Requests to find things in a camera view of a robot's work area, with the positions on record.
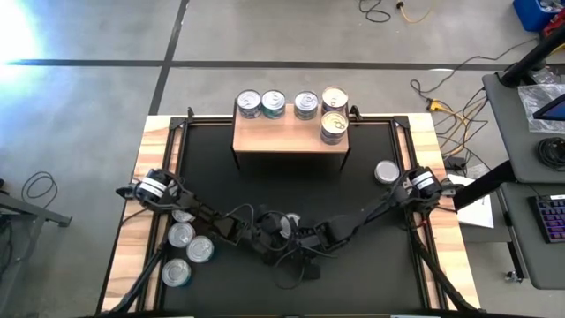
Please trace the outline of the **black desk leg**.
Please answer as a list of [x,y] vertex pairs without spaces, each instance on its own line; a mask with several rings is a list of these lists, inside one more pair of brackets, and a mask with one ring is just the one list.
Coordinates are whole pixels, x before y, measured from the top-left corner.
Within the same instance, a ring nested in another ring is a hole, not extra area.
[[453,198],[454,207],[457,210],[465,208],[498,189],[502,183],[513,181],[516,181],[515,173],[510,160],[507,160],[457,191]]

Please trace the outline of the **black keyboard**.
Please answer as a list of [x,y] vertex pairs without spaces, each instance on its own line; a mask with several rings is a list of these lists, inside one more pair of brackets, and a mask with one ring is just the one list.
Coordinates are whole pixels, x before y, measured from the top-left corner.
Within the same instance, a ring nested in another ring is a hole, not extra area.
[[565,243],[565,194],[532,196],[528,202],[545,242]]

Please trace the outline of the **black monitor pole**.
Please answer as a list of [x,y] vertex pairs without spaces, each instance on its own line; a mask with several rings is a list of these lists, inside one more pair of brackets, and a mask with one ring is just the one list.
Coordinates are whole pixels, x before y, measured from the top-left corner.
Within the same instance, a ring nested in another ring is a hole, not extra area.
[[505,87],[517,87],[528,71],[546,59],[563,43],[565,43],[565,26],[541,41],[519,62],[514,64],[507,72],[504,72],[500,77],[500,83]]

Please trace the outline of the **blue tablet screen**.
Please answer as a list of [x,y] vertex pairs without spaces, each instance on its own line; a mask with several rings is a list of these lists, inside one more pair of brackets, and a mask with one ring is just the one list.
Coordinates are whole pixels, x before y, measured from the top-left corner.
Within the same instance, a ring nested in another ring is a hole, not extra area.
[[532,116],[540,120],[565,121],[565,94],[535,111]]

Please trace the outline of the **white paper sheet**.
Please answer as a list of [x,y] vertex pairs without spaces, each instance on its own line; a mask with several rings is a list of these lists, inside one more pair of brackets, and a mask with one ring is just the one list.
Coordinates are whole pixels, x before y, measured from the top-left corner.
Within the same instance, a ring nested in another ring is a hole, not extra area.
[[456,198],[453,198],[453,203],[459,223],[489,229],[494,227],[492,201],[489,195],[485,195],[464,207],[457,203]]

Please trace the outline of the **wooden shelf black metal legs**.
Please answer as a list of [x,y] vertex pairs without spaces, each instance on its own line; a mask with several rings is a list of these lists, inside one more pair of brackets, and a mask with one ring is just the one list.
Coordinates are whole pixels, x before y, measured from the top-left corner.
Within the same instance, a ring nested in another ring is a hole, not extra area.
[[323,142],[321,133],[321,107],[314,119],[301,120],[294,115],[292,103],[286,105],[285,115],[278,119],[259,116],[244,118],[235,109],[231,148],[236,154],[323,154],[344,155],[344,166],[350,152],[348,133],[336,145]]

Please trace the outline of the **pale teal tin can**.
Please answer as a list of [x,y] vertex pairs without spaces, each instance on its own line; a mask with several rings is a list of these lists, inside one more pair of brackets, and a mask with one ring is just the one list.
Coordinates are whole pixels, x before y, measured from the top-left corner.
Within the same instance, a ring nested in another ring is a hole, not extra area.
[[195,263],[209,261],[213,257],[214,252],[214,243],[206,236],[194,237],[186,248],[188,259]]
[[400,177],[400,169],[394,162],[383,160],[377,163],[373,174],[377,181],[392,184]]

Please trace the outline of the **clear plastic sheet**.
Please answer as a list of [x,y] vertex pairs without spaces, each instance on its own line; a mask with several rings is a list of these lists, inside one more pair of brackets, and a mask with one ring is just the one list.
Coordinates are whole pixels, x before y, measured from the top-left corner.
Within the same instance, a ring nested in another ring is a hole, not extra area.
[[521,86],[518,94],[531,133],[556,133],[565,135],[565,121],[535,119],[533,114],[557,97],[565,94],[565,84],[541,84]]

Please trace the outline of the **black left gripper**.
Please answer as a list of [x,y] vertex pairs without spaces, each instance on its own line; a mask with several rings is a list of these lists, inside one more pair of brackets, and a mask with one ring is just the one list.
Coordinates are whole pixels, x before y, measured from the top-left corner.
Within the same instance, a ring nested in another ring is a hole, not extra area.
[[288,250],[288,239],[280,234],[283,212],[270,210],[262,213],[250,228],[251,249],[268,266],[275,265]]

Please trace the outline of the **red object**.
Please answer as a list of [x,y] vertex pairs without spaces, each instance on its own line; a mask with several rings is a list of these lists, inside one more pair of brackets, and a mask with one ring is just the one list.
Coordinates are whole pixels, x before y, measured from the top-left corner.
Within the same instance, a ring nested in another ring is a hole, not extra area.
[[565,19],[558,19],[556,21],[550,22],[542,31],[543,37],[547,38],[549,35],[553,34],[563,26],[565,26]]

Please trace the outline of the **blue plastic bin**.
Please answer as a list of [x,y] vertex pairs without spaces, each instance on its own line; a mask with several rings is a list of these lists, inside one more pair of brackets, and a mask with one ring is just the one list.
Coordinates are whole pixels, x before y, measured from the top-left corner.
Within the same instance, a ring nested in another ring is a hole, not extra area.
[[513,0],[513,7],[525,31],[539,32],[565,8],[565,0]]

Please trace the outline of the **teal can white text label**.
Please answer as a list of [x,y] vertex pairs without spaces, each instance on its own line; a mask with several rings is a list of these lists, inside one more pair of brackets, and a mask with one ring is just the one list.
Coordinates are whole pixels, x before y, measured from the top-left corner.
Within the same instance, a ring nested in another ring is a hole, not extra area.
[[286,110],[286,99],[282,92],[269,90],[261,97],[261,109],[265,117],[277,119],[284,115]]

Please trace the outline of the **silver can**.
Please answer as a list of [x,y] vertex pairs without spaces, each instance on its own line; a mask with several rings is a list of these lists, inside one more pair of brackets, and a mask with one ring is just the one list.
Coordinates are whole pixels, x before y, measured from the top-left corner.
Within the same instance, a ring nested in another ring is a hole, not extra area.
[[256,118],[261,113],[261,95],[255,90],[244,90],[237,96],[236,105],[242,117]]

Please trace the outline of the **green label tin can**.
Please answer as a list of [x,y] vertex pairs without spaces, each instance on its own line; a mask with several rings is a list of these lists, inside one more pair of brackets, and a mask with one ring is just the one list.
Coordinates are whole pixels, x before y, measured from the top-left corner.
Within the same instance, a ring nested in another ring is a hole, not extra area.
[[195,230],[189,223],[174,223],[168,231],[169,243],[177,248],[187,247],[195,237]]

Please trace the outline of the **grey metal stand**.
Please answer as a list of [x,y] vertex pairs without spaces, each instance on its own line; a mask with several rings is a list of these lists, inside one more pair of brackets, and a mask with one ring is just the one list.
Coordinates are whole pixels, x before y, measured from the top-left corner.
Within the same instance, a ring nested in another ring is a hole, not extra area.
[[4,190],[0,178],[0,317],[17,289],[20,272],[34,252],[42,226],[52,222],[68,227],[72,221],[48,209],[57,195],[57,182],[46,171],[36,172],[24,183],[19,199]]

